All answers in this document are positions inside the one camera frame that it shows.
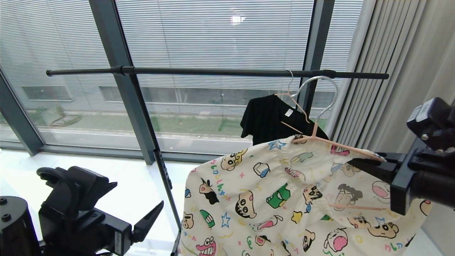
black cylinder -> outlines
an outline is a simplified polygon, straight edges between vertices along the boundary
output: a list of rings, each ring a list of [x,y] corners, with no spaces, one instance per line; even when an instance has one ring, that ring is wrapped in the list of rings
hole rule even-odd
[[[0,215],[0,255],[41,255],[27,201],[16,196],[0,196]]]
[[[411,183],[412,197],[427,199],[455,208],[455,179],[449,176],[419,171]]]

white floor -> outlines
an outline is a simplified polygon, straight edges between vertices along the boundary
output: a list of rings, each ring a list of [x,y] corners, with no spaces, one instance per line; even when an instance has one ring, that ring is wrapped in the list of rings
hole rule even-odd
[[[144,242],[134,244],[128,256],[168,256],[177,234],[177,225],[163,190],[157,165],[145,165],[142,160],[111,159],[40,153],[30,157],[26,152],[0,149],[0,195],[20,196],[29,203],[29,211],[41,239],[37,212],[52,188],[36,175],[40,167],[80,166],[117,181],[118,186],[102,197],[96,208],[134,225],[161,200],[165,209],[158,217]],[[182,218],[185,180],[197,164],[166,162],[172,180],[172,194]],[[442,256],[428,236],[420,230],[405,256]]]

cartoon print fabric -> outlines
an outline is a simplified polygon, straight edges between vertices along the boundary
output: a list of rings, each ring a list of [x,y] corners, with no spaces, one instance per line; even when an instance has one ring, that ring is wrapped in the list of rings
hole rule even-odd
[[[293,137],[195,168],[187,178],[184,256],[401,255],[432,203],[389,210],[390,185],[347,162],[365,156]],[[355,209],[351,206],[383,208]]]

glass pane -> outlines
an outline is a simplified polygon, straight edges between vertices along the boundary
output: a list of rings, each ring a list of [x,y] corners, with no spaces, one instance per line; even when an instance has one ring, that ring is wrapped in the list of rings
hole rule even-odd
[[[349,49],[354,35],[354,30],[362,9],[362,0],[336,0],[329,33],[325,43],[321,69],[331,69],[339,72],[346,70]],[[340,86],[342,78],[335,81]],[[328,81],[318,80],[314,95],[311,117],[316,117],[333,100],[335,89]],[[319,122],[321,127],[327,121],[330,111],[327,111]]]
[[[112,75],[45,74],[109,67],[89,2],[0,0],[0,6],[2,68],[45,142],[139,149]]]
[[[301,70],[313,0],[117,0],[138,67]],[[240,120],[252,98],[290,78],[139,75],[164,151],[227,154],[249,147]],[[294,79],[290,89],[298,88]]]
[[[5,118],[0,114],[0,140],[18,142],[16,134],[11,129],[11,126],[6,122]]]

blue star print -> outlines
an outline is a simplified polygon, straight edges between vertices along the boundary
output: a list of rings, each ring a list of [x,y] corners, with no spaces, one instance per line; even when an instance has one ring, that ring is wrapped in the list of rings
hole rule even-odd
[[[275,140],[275,141],[269,142],[268,145],[270,145],[269,150],[272,150],[272,149],[274,149],[274,148],[278,148],[279,150],[281,150],[281,147],[283,147],[284,145],[286,145],[286,143],[281,142],[281,141],[279,141],[279,140]]]
[[[231,219],[231,217],[228,217],[227,212],[225,212],[224,215],[221,216],[221,219],[223,221],[223,223],[221,224],[221,227],[229,227],[229,220]]]

